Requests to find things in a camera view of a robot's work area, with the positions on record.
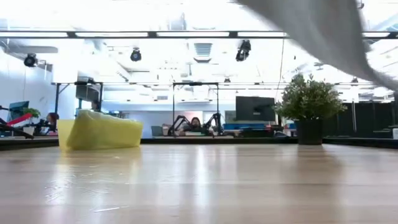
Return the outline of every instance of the black monitor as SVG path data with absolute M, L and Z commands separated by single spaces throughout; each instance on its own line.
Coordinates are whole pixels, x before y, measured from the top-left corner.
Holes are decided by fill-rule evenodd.
M 29 108 L 29 101 L 22 101 L 16 103 L 10 103 L 8 109 L 7 122 L 15 120 L 24 115 L 24 109 Z
M 237 96 L 235 101 L 237 121 L 275 121 L 275 98 Z

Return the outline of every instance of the wooden table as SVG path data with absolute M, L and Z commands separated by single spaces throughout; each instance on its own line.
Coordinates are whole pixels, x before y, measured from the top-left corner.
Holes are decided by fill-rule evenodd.
M 0 152 L 8 224 L 398 223 L 398 151 L 143 145 Z

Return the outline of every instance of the ceiling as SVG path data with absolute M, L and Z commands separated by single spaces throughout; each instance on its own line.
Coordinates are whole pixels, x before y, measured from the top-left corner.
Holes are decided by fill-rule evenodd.
M 398 28 L 394 27 L 398 24 L 398 0 L 363 0 L 363 3 L 364 30 Z M 32 3 L 14 0 L 7 1 L 5 7 L 7 10 L 0 15 L 0 30 L 278 30 L 245 6 L 227 0 L 36 0 Z M 18 49 L 41 47 L 41 52 L 36 53 L 48 63 L 56 63 L 62 52 L 73 49 L 68 57 L 79 59 L 80 75 L 94 77 L 99 82 L 124 82 L 127 78 L 128 82 L 165 85 L 187 81 L 223 82 L 229 78 L 232 83 L 247 83 L 243 87 L 227 87 L 233 90 L 222 90 L 220 97 L 223 95 L 226 99 L 233 99 L 237 94 L 275 97 L 277 85 L 259 90 L 258 86 L 248 83 L 288 82 L 298 72 L 312 73 L 316 79 L 333 83 L 346 83 L 353 78 L 319 64 L 292 41 L 281 39 L 251 40 L 252 51 L 244 62 L 235 60 L 241 40 L 233 39 L 0 41 Z M 55 47 L 59 51 L 50 54 L 45 47 L 46 50 Z M 140 62 L 129 59 L 135 47 L 141 51 Z M 372 42 L 369 62 L 376 69 L 395 74 L 398 71 L 397 48 L 398 40 Z M 347 89 L 345 86 L 340 88 L 342 91 Z M 365 92 L 373 91 L 369 85 L 360 88 Z M 165 100 L 170 99 L 172 92 L 169 86 L 159 85 L 114 85 L 105 90 L 105 100 L 133 97 L 144 101 Z M 181 98 L 191 100 L 214 97 L 213 90 L 207 88 L 197 90 L 195 87 L 195 91 L 181 88 L 178 92 L 181 92 Z

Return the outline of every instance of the gray fabric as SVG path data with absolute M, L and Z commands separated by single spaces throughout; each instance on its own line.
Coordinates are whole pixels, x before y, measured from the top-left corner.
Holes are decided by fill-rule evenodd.
M 398 81 L 374 71 L 366 60 L 355 0 L 240 0 L 272 21 L 325 64 L 398 90 Z

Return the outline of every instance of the cable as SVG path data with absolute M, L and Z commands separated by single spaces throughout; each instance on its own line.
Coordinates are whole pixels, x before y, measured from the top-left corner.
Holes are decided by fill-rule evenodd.
M 278 87 L 276 88 L 275 99 L 278 96 L 279 85 L 280 85 L 280 81 L 282 80 L 282 69 L 283 69 L 283 64 L 284 64 L 284 53 L 285 53 L 285 34 L 284 34 L 284 38 L 282 40 L 282 56 L 281 56 L 281 59 L 280 59 L 279 82 L 278 82 Z

